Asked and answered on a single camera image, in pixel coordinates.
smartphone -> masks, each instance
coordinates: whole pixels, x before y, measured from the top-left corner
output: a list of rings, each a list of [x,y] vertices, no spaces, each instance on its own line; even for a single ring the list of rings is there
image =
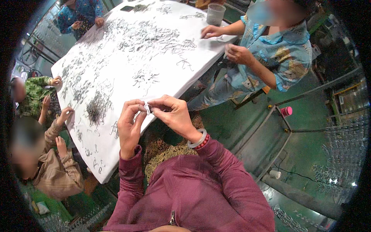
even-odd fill
[[[126,11],[126,12],[129,12],[129,11],[131,11],[132,9],[134,9],[133,6],[124,6],[123,8],[121,8],[122,11]]]

clear plastic cup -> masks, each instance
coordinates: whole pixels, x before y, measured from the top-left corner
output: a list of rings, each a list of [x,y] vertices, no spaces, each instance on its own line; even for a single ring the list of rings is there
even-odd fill
[[[225,11],[226,8],[223,5],[210,3],[207,8],[207,24],[219,27],[223,20]]]

bracelet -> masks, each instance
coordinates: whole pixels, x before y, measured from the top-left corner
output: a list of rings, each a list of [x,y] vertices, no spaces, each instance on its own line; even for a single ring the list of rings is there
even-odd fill
[[[202,132],[202,137],[197,143],[191,144],[191,141],[188,141],[187,145],[189,148],[199,149],[203,147],[210,138],[210,136],[206,133],[205,128],[198,129],[197,131]]]

hand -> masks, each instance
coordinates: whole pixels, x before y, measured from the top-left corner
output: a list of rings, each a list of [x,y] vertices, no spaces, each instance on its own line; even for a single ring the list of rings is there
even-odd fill
[[[58,136],[55,138],[55,142],[57,143],[59,157],[64,158],[67,155],[67,146],[65,140],[61,136]]]
[[[62,125],[71,115],[73,114],[73,109],[71,107],[66,107],[62,110],[59,118],[57,119],[57,124]]]
[[[43,109],[47,110],[50,104],[50,95],[46,95],[43,100]]]
[[[192,125],[185,101],[164,95],[149,101],[148,104],[151,105],[151,111],[157,118],[191,143],[198,142],[202,137],[202,133]]]
[[[57,86],[61,82],[62,82],[62,78],[60,78],[60,76],[57,76],[56,78],[50,80],[50,85],[51,86]]]
[[[219,37],[224,34],[222,27],[209,25],[201,30],[201,39],[208,39],[211,37]]]
[[[81,21],[76,21],[72,24],[72,29],[74,30],[77,30],[79,29],[80,27],[82,26],[82,22]]]
[[[101,27],[101,26],[103,26],[103,24],[104,24],[104,19],[103,19],[102,17],[96,18],[96,19],[95,19],[95,24],[96,24],[97,27]]]
[[[231,43],[226,44],[225,54],[228,60],[241,65],[250,66],[256,61],[253,54],[246,47],[236,46]]]
[[[134,122],[134,116],[141,111]],[[134,156],[134,149],[139,142],[140,128],[147,116],[144,101],[135,99],[124,103],[121,116],[117,122],[120,138],[121,158],[128,160]]]

brown sweater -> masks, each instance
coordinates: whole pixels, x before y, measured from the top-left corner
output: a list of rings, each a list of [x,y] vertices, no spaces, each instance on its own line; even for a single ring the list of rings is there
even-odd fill
[[[55,138],[62,126],[53,121],[45,132],[45,149],[39,161],[43,162],[33,185],[48,197],[63,200],[83,191],[83,179],[78,163],[73,160],[71,149],[64,158],[57,156],[52,149],[56,146]]]

